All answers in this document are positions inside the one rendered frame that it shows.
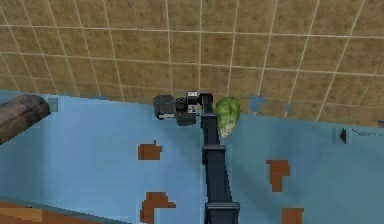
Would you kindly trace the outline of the green lettuce head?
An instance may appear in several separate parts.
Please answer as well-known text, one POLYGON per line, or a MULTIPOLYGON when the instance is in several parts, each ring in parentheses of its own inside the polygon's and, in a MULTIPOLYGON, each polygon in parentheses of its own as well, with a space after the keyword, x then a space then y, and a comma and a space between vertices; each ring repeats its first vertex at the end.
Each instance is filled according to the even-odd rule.
POLYGON ((227 138, 234 131, 240 115, 240 101, 233 96, 226 96, 216 102, 215 114, 217 116, 217 128, 221 138, 227 138))

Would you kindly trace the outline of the dark grey mug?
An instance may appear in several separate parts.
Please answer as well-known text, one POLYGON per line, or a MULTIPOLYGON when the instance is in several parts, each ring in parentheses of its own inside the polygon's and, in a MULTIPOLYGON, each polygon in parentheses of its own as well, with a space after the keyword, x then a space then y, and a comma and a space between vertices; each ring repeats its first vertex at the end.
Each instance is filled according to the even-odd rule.
POLYGON ((175 98, 172 95, 157 95, 152 103, 156 116, 175 113, 175 98))

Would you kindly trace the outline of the dark brown bread loaf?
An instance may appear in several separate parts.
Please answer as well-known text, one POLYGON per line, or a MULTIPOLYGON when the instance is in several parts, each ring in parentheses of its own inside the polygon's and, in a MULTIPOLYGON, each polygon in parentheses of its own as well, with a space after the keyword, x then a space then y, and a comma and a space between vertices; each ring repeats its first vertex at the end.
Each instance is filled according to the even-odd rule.
POLYGON ((50 114, 49 104, 37 95, 20 95, 0 104, 0 145, 50 114))

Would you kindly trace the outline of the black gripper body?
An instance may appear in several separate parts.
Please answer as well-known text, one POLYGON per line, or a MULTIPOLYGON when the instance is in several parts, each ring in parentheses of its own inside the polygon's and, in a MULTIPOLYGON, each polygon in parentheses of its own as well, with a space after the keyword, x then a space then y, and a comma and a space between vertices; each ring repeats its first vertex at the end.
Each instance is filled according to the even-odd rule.
POLYGON ((194 125, 197 116, 197 96, 178 97, 175 99, 175 118, 179 126, 194 125))

